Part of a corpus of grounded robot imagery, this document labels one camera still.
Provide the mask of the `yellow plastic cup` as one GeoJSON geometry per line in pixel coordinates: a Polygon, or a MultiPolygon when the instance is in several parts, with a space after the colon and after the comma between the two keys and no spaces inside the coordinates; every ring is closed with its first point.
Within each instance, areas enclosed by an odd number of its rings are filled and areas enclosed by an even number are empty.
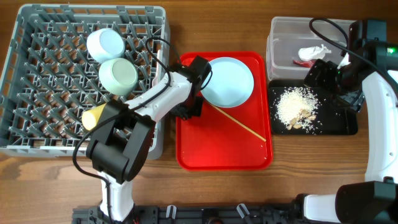
{"type": "Polygon", "coordinates": [[[83,112],[81,122],[86,130],[90,131],[98,124],[105,106],[106,103],[83,112]]]}

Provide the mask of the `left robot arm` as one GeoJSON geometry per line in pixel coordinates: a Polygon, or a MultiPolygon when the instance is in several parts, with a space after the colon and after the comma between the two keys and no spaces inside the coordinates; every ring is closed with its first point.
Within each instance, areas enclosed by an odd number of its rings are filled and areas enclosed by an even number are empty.
{"type": "Polygon", "coordinates": [[[97,123],[83,137],[89,140],[86,157],[95,173],[83,170],[72,155],[76,169],[102,184],[97,217],[104,223],[135,223],[132,180],[147,159],[158,121],[171,113],[182,119],[201,114],[199,92],[213,74],[210,62],[197,55],[185,66],[165,66],[165,77],[137,98],[121,103],[111,100],[94,109],[97,123]]]}

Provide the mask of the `white napkin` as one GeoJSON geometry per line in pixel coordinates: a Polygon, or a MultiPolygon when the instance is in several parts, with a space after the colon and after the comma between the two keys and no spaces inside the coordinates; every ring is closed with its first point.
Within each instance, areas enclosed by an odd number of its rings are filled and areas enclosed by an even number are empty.
{"type": "Polygon", "coordinates": [[[323,44],[321,46],[301,48],[298,51],[298,56],[302,61],[311,61],[317,59],[323,59],[326,54],[330,54],[331,50],[325,47],[323,44]]]}

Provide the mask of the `red snack wrapper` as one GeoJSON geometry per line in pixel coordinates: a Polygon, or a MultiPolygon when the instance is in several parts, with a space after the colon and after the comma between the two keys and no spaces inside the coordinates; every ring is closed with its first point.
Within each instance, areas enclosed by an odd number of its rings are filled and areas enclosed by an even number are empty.
{"type": "Polygon", "coordinates": [[[316,60],[308,60],[308,61],[301,61],[301,60],[293,60],[293,64],[305,67],[305,68],[311,68],[315,64],[316,60]]]}

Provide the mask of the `wooden chopstick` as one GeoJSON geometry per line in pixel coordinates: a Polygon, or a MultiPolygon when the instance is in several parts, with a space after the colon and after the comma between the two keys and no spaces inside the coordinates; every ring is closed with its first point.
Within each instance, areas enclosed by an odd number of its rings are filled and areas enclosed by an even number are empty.
{"type": "Polygon", "coordinates": [[[229,118],[231,121],[235,122],[236,124],[238,124],[240,127],[244,128],[246,131],[250,132],[251,134],[255,135],[257,138],[259,138],[260,140],[266,142],[266,138],[262,137],[260,134],[258,134],[257,132],[253,131],[251,128],[247,127],[245,124],[241,123],[240,121],[238,121],[237,119],[233,118],[232,116],[230,116],[228,113],[224,112],[222,109],[220,109],[219,107],[215,106],[215,105],[211,105],[215,110],[217,110],[218,112],[220,112],[221,114],[225,115],[227,118],[229,118]]]}

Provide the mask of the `white plastic fork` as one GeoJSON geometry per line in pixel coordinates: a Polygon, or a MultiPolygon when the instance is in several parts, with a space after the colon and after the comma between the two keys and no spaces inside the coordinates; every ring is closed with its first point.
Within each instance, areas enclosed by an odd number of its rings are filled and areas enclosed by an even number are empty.
{"type": "MultiPolygon", "coordinates": [[[[156,58],[161,60],[162,59],[162,53],[163,53],[163,50],[158,50],[157,54],[156,54],[156,58]]],[[[157,62],[156,63],[155,77],[152,80],[152,86],[156,86],[156,84],[158,84],[158,82],[161,81],[161,79],[162,79],[162,71],[163,71],[162,66],[160,65],[159,62],[157,62]]]]}

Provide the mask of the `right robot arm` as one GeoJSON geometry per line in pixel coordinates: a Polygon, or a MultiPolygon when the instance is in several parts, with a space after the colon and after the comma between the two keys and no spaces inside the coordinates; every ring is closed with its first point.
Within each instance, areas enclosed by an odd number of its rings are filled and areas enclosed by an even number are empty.
{"type": "Polygon", "coordinates": [[[342,51],[339,65],[318,59],[307,87],[333,95],[344,109],[368,110],[369,157],[365,181],[342,185],[335,194],[303,195],[303,219],[329,223],[397,223],[397,45],[386,40],[386,22],[352,23],[342,46],[317,31],[319,38],[342,51]]]}

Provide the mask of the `light green bowl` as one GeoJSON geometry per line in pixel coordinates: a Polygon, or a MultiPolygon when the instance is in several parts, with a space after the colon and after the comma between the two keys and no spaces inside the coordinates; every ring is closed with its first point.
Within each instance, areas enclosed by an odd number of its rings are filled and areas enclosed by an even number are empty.
{"type": "Polygon", "coordinates": [[[124,58],[107,60],[99,68],[99,81],[114,95],[126,95],[133,91],[138,72],[133,63],[124,58]]]}

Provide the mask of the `light blue cup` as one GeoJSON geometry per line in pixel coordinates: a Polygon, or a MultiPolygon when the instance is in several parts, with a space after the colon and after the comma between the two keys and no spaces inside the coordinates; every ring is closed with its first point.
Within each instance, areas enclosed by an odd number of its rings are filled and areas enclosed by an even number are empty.
{"type": "Polygon", "coordinates": [[[98,63],[119,58],[125,51],[123,38],[112,29],[92,32],[86,42],[88,53],[98,63]]]}

